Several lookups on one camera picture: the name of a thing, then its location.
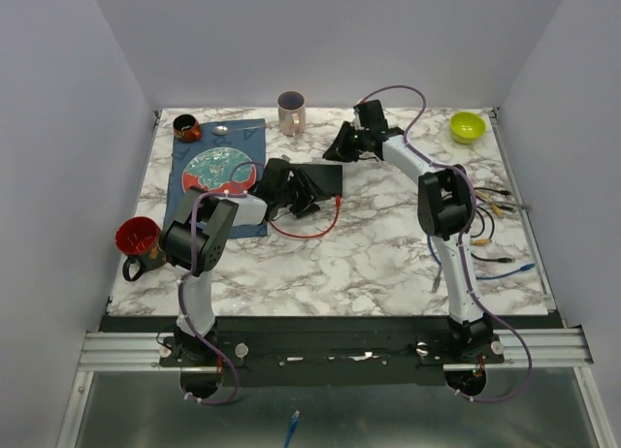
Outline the black network switch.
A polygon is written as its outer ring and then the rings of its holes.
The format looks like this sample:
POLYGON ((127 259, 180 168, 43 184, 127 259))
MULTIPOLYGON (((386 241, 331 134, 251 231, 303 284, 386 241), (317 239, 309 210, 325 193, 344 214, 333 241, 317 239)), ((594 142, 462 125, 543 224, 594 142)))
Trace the black network switch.
POLYGON ((343 166, 336 164, 294 164, 293 171, 308 182, 317 200, 343 194, 343 166))

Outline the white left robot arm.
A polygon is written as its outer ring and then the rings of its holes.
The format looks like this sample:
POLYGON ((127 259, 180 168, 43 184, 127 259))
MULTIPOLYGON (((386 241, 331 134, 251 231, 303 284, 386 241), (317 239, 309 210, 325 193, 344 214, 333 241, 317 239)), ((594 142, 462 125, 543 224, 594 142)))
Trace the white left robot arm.
POLYGON ((207 336, 215 324, 211 273, 232 229, 267 224, 284 208, 297 218, 305 217, 332 197, 319 184, 311 165, 277 158, 268 160, 250 188, 243 189, 233 177, 230 183, 230 189, 220 191, 188 189, 160 235, 167 262, 182 270, 177 326, 188 334, 181 353, 195 366, 207 364, 214 356, 215 343, 207 336))

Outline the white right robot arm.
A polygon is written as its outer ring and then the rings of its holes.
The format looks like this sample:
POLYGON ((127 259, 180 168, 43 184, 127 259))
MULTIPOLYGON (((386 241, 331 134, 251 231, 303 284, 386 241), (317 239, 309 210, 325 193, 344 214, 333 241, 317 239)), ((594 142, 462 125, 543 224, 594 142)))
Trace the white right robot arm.
POLYGON ((475 197, 460 167, 434 160, 416 149, 406 132, 391 127, 380 101, 353 107, 355 118, 344 122, 323 158, 356 162, 364 153, 398 168, 417 184, 417 216, 423 232, 438 251, 448 292, 448 355, 466 363, 481 351, 481 339, 491 336, 489 318, 477 304, 478 289, 470 252, 475 197))

